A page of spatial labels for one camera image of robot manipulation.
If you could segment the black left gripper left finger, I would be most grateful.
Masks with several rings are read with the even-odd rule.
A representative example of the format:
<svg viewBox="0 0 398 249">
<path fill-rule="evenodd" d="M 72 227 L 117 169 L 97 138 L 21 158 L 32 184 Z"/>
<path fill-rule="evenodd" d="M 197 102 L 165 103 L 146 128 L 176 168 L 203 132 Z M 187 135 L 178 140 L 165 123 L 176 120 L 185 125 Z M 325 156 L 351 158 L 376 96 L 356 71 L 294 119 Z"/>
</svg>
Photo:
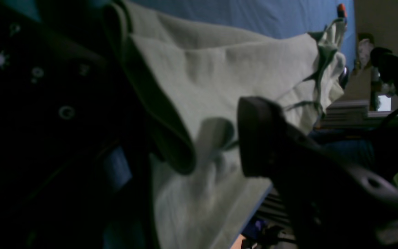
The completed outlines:
<svg viewBox="0 0 398 249">
<path fill-rule="evenodd" d="M 0 136 L 0 249 L 156 249 L 145 138 L 58 154 Z"/>
</svg>

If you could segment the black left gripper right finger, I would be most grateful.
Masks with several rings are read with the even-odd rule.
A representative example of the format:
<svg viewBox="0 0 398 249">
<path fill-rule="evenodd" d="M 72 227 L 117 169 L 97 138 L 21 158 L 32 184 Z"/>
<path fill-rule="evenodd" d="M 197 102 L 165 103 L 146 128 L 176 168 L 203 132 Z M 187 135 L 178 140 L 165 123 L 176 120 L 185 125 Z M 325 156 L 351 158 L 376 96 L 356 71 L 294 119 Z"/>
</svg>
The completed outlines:
<svg viewBox="0 0 398 249">
<path fill-rule="evenodd" d="M 260 97 L 237 104 L 243 173 L 269 178 L 300 249 L 398 249 L 398 189 L 327 152 Z"/>
</svg>

